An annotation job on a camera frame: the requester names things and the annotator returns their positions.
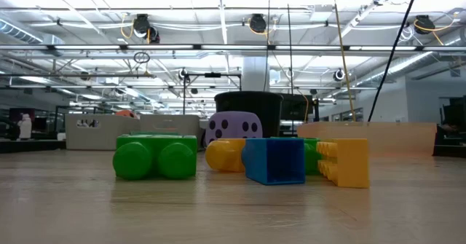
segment lego duplo block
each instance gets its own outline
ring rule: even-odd
[[[244,138],[220,138],[210,142],[205,150],[205,160],[214,169],[230,172],[245,172],[241,152],[246,144]]]
[[[121,135],[116,140],[116,176],[183,179],[196,175],[197,139],[180,135]]]
[[[304,153],[306,157],[306,175],[319,174],[318,161],[322,159],[322,155],[317,152],[318,138],[304,139]]]
[[[264,185],[306,181],[303,139],[249,138],[241,157],[246,177]]]
[[[367,139],[330,139],[317,142],[319,171],[335,185],[369,188]]]

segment monitor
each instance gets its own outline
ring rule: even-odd
[[[303,95],[281,94],[283,96],[281,120],[296,120],[304,121],[306,114],[307,102]],[[309,108],[307,114],[312,114],[312,96],[306,95],[309,101]]]

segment yellow cylinder toy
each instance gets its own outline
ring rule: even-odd
[[[207,164],[219,171],[245,172],[241,152],[245,147],[244,138],[225,138],[212,141],[205,150]]]

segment red object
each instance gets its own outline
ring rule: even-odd
[[[136,114],[134,114],[131,110],[121,110],[121,111],[118,111],[117,113],[115,113],[117,116],[123,116],[123,117],[132,117],[132,118],[136,118]]]

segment green toy block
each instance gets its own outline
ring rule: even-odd
[[[193,135],[121,135],[116,139],[116,176],[138,180],[155,176],[185,179],[196,175]]]
[[[317,162],[322,159],[322,155],[317,152],[318,138],[304,139],[304,153],[306,157],[306,175],[318,175],[319,167]]]

